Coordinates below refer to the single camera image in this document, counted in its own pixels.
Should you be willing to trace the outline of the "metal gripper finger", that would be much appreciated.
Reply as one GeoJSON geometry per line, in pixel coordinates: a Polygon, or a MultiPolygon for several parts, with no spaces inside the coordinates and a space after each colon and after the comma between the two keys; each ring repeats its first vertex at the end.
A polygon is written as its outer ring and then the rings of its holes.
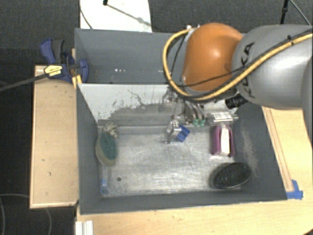
{"type": "Polygon", "coordinates": [[[176,141],[180,141],[180,133],[181,133],[181,126],[178,121],[173,121],[172,124],[172,139],[176,141]]]}
{"type": "Polygon", "coordinates": [[[173,122],[170,121],[168,126],[166,127],[165,135],[164,135],[164,143],[171,143],[173,135],[173,122]]]}

